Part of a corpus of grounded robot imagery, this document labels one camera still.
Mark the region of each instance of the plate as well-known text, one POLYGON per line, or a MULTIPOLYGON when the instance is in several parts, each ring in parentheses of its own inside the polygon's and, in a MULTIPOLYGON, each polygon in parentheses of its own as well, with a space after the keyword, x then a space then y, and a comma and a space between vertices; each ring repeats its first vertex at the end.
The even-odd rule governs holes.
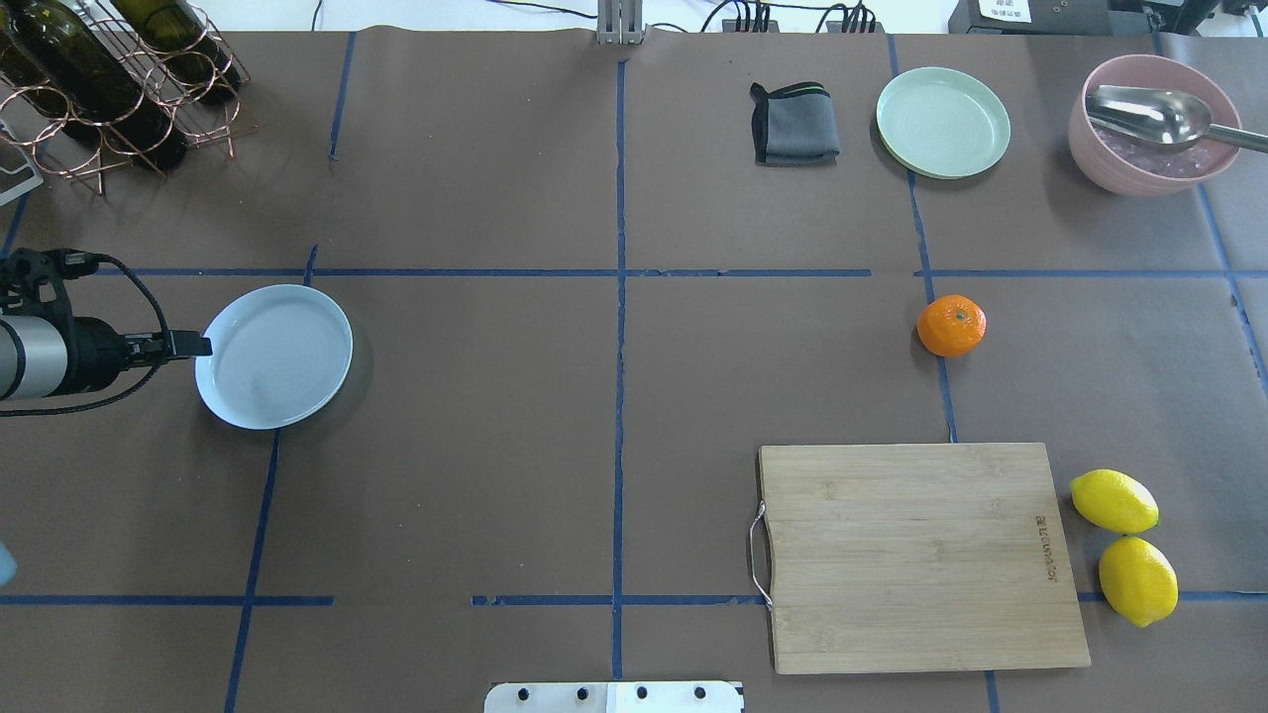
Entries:
POLYGON ((905 71, 876 100, 885 148, 913 171, 936 179, 980 174, 1008 148, 1012 127, 989 86, 946 67, 905 71))
POLYGON ((353 327, 333 299, 298 284, 249 292, 212 320, 212 355, 194 363, 213 414, 243 429, 276 429, 313 415, 347 377, 353 327))

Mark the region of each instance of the wooden cutting board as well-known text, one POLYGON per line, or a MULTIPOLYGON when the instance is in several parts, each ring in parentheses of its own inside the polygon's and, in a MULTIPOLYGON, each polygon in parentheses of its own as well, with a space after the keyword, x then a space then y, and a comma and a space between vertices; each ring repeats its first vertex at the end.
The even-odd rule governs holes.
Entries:
POLYGON ((760 450, 780 674, 1089 666, 1041 443, 760 450))

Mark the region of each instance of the cutting board handle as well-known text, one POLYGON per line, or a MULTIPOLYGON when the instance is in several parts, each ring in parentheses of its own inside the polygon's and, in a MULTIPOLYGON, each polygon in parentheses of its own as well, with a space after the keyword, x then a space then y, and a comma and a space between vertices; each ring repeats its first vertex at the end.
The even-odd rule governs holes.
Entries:
POLYGON ((757 591, 762 592, 762 599, 766 600, 766 610, 775 612, 775 603, 771 601, 771 595, 766 594, 762 582, 757 581, 757 557, 753 551, 753 532, 757 529, 757 523, 761 523, 765 516, 766 501, 760 500, 757 502, 757 515, 753 516, 753 523, 748 525, 748 575, 753 577, 753 585, 757 586, 757 591))

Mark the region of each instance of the cable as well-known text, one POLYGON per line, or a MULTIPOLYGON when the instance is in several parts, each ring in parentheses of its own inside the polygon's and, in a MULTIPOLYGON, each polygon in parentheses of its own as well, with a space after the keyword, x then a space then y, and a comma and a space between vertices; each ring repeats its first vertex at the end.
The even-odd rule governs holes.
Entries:
POLYGON ((756 32, 770 32, 771 30, 771 5, 770 3, 762 3, 757 0, 757 27, 753 29, 756 32))
POLYGON ((484 0, 486 3, 493 3, 495 5, 520 5, 524 8, 539 8, 541 10, 550 10, 553 13, 564 13, 567 15, 577 15, 578 18, 586 18, 587 20, 597 20, 598 15, 587 15, 586 13, 579 13, 577 10, 569 10, 568 8, 555 8, 554 5, 539 5, 536 3, 521 3, 520 0, 484 0))
POLYGON ((715 16, 718 16, 718 13, 720 13, 720 11, 721 11, 721 9, 723 9, 723 8, 725 8, 727 5, 732 5, 732 4, 734 4, 734 5, 735 5, 735 29, 738 30, 738 29, 739 29, 739 16, 741 16, 741 15, 739 15, 739 8, 741 8, 741 6, 743 6, 743 8, 744 8, 744 13, 747 14, 747 13, 748 13, 748 4, 747 4, 747 3, 742 3, 741 0, 725 0, 724 3, 719 3, 719 4, 718 4, 718 5, 716 5, 716 6, 714 8, 714 9, 713 9, 713 11, 711 11, 711 13, 709 13, 709 16, 708 16, 708 18, 705 18, 705 24, 700 25, 700 32, 705 32, 705 30, 708 30, 708 29, 709 29, 709 23, 711 23, 711 22, 713 22, 713 19, 714 19, 715 16))
MULTIPOLYGON (((109 263, 109 264, 114 265, 115 268, 118 268, 119 271, 124 274, 124 277, 127 277, 129 280, 132 280, 132 284, 137 285, 137 289, 139 289, 141 294, 145 296, 146 302, 148 302, 150 307, 153 308, 155 317, 158 318, 158 330, 162 332, 164 351, 165 353, 171 351, 171 336, 169 336, 167 318, 164 316, 162 307, 158 306, 158 301, 155 299, 155 296, 153 296, 152 292, 150 292, 150 288, 147 288, 141 282, 141 279, 132 270, 129 270, 127 265, 124 265, 118 259, 112 258, 109 255, 101 255, 101 254, 98 254, 96 258, 99 260, 101 260, 103 263, 109 263)), ((152 379, 153 376, 158 372, 158 367, 162 367, 162 365, 164 365, 164 362, 158 362, 157 364, 150 367, 150 370, 146 372, 145 376, 141 377, 139 381, 137 381, 137 383, 129 386, 128 388, 120 391, 119 393, 115 393, 114 396, 110 396, 109 398, 101 398, 99 401, 94 401, 91 403, 84 403, 81 406, 61 406, 58 409, 22 409, 22 410, 13 410, 13 411, 0 411, 0 419, 8 417, 8 416, 60 416, 62 414, 80 414, 82 411, 90 411, 93 409, 100 409, 101 406, 109 406, 110 403, 114 403, 115 401, 122 401, 122 400, 132 396, 133 393, 141 391, 141 387, 146 386, 146 383, 148 383, 150 379, 152 379)))
POLYGON ((828 22, 828 15, 831 15, 833 10, 841 10, 841 24, 846 24, 846 19, 850 16, 850 8, 846 8, 842 3, 837 3, 823 11, 823 16, 819 18, 819 24, 814 28, 815 34, 819 34, 819 30, 823 29, 823 24, 828 22))
POLYGON ((770 5, 771 8, 784 8, 784 9, 787 9, 787 10, 831 10, 832 9, 832 8, 825 8, 823 5, 818 5, 818 6, 814 6, 814 5, 785 5, 785 4, 781 4, 781 3, 766 3, 766 5, 770 5))

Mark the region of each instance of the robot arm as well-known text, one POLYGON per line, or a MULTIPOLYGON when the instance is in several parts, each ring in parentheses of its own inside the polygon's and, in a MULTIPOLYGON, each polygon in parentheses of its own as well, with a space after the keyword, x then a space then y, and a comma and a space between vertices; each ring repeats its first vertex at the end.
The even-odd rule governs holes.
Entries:
MULTIPOLYGON (((109 255, 19 249, 0 260, 0 400, 100 391, 127 369, 148 367, 152 373, 167 362, 210 353, 210 343, 198 332, 169 330, 150 291, 109 255), (145 294, 158 317, 160 331, 120 335, 101 320, 72 313, 65 280, 90 275, 101 263, 118 266, 145 294)), ((53 411, 60 412, 29 414, 53 411)), ((22 414, 28 411, 0 412, 22 414)))

